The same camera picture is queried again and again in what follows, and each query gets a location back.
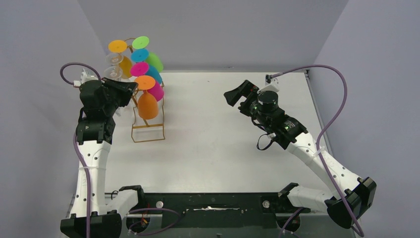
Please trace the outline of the orange plastic wine glass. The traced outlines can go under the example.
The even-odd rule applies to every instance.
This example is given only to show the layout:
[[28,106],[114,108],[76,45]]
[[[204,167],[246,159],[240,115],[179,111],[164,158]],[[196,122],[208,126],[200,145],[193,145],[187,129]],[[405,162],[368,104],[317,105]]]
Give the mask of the orange plastic wine glass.
[[142,75],[138,76],[135,82],[138,84],[138,90],[143,92],[137,102],[139,116],[145,120],[154,119],[159,114],[158,102],[148,90],[155,86],[155,79]]

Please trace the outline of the magenta plastic wine glass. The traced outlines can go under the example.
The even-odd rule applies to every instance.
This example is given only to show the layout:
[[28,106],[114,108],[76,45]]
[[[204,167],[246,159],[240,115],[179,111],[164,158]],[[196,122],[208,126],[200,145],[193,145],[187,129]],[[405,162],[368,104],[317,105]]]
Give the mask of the magenta plastic wine glass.
[[130,73],[135,77],[134,82],[137,83],[138,90],[147,91],[158,102],[164,98],[163,80],[154,66],[146,62],[138,62],[131,67]]

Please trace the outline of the blue plastic wine glass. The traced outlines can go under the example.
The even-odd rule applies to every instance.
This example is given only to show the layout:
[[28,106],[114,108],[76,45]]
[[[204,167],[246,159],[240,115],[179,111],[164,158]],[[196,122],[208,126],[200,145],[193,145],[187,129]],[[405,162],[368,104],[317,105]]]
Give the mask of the blue plastic wine glass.
[[163,79],[160,75],[160,72],[158,72],[155,67],[149,65],[146,62],[134,62],[130,69],[130,73],[132,74],[132,76],[136,77],[142,75],[151,76],[156,80],[158,84],[162,85],[163,83]]

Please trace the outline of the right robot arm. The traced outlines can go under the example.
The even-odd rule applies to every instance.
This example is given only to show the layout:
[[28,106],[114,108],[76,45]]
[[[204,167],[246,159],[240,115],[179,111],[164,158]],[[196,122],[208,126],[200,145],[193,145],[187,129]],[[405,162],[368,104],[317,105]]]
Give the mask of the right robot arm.
[[317,146],[309,131],[279,107],[277,92],[273,84],[261,90],[245,80],[223,95],[230,106],[245,97],[238,108],[240,113],[250,117],[253,125],[262,129],[271,143],[279,144],[300,159],[328,187],[327,191],[322,191],[290,183],[280,191],[279,197],[294,207],[326,213],[342,228],[354,227],[354,221],[371,207],[376,183],[369,177],[361,178],[351,172]]

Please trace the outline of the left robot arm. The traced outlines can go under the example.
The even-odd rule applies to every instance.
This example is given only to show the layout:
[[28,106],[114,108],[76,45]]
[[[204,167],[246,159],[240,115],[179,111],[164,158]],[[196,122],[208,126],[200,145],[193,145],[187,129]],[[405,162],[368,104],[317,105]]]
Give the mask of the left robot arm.
[[115,129],[113,116],[129,104],[138,84],[97,79],[75,86],[83,104],[73,138],[79,171],[75,199],[60,230],[69,238],[118,238],[123,218],[142,201],[144,192],[139,185],[122,187],[106,203],[106,164]]

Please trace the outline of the clear wine glass middle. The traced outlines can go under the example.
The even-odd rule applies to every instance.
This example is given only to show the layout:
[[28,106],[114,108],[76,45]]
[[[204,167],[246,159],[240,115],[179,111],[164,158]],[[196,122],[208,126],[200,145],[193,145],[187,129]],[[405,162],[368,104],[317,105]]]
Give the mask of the clear wine glass middle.
[[110,66],[104,70],[104,78],[119,81],[122,78],[123,70],[119,66]]

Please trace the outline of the clear wine glass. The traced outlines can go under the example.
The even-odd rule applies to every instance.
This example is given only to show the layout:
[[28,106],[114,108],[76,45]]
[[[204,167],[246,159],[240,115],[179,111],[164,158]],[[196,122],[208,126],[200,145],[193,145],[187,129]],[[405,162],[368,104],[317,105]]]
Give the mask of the clear wine glass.
[[124,59],[121,53],[109,53],[106,55],[105,60],[110,65],[119,65]]
[[104,78],[119,81],[122,78],[123,70],[119,66],[110,66],[104,70]]

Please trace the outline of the clear wine glass upper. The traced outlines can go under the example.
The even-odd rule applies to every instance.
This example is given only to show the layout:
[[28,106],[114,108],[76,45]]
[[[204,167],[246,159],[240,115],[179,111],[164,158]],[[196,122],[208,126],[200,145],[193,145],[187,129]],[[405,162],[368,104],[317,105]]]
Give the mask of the clear wine glass upper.
[[124,59],[121,53],[109,53],[106,55],[105,60],[110,65],[119,65]]

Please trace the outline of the yellow-orange plastic wine glass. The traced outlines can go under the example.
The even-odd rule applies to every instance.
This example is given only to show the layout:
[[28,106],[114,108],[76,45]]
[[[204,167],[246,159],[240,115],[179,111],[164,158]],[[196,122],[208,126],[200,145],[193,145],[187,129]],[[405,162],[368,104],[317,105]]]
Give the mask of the yellow-orange plastic wine glass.
[[132,67],[132,61],[125,56],[123,53],[128,49],[128,44],[123,40],[114,40],[108,44],[109,54],[106,57],[106,61],[113,65],[118,66],[122,70],[122,78],[129,79],[132,77],[130,69]]

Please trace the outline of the green plastic wine glass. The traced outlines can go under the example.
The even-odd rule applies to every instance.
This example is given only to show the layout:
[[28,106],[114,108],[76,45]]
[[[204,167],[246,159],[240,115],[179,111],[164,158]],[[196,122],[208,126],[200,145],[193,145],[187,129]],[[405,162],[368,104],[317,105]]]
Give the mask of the green plastic wine glass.
[[147,49],[150,39],[147,36],[140,36],[132,41],[132,48],[134,49],[130,58],[133,62],[146,62],[156,68],[158,72],[164,69],[163,63],[159,56]]

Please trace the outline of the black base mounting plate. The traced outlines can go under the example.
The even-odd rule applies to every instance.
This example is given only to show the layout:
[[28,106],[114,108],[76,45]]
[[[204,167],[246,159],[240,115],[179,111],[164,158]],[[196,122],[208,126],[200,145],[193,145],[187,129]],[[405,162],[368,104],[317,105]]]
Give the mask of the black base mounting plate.
[[311,211],[293,207],[276,192],[145,193],[122,226],[129,235],[166,235],[181,229],[276,229],[295,232],[301,216]]

